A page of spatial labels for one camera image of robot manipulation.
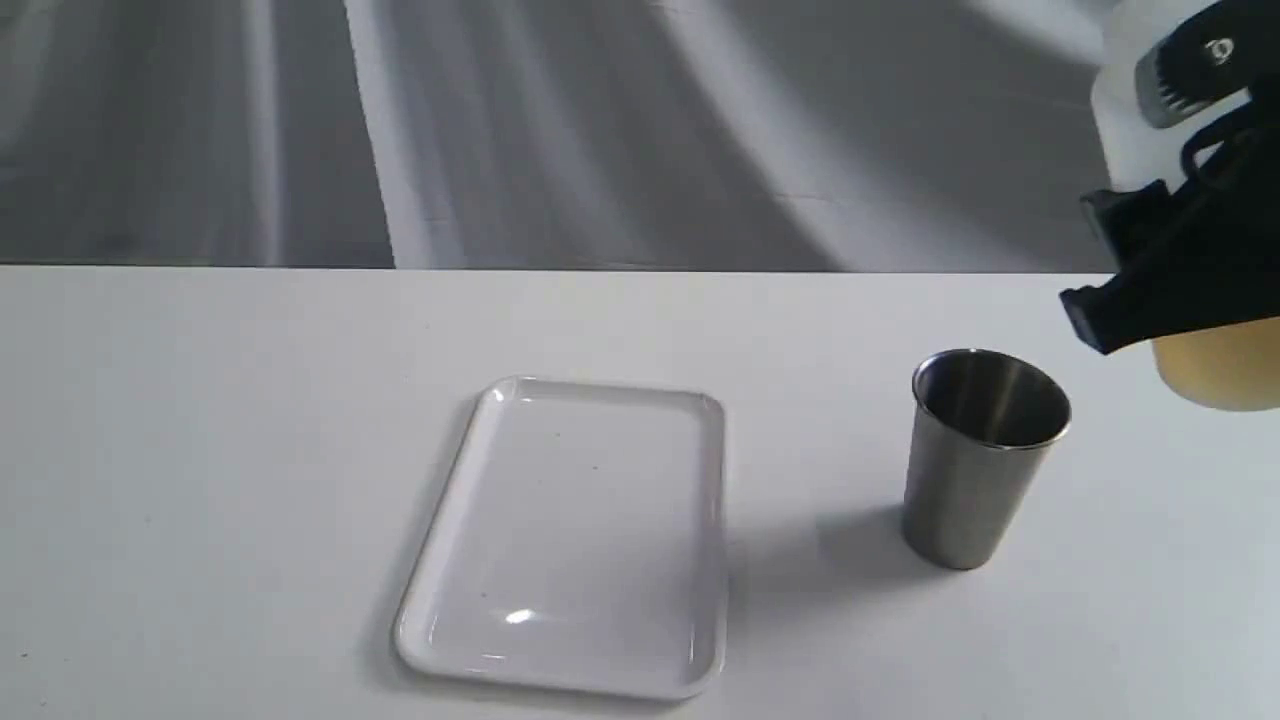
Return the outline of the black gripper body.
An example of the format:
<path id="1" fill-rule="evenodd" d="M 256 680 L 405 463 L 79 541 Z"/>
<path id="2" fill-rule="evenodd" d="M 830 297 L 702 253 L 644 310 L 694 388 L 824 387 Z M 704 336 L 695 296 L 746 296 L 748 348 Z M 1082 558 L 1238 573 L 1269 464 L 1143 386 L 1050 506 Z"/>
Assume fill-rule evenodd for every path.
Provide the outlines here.
<path id="1" fill-rule="evenodd" d="M 1180 165 L 1202 209 L 1199 265 L 1180 282 L 1198 301 L 1263 301 L 1277 293 L 1277 91 L 1198 128 Z"/>

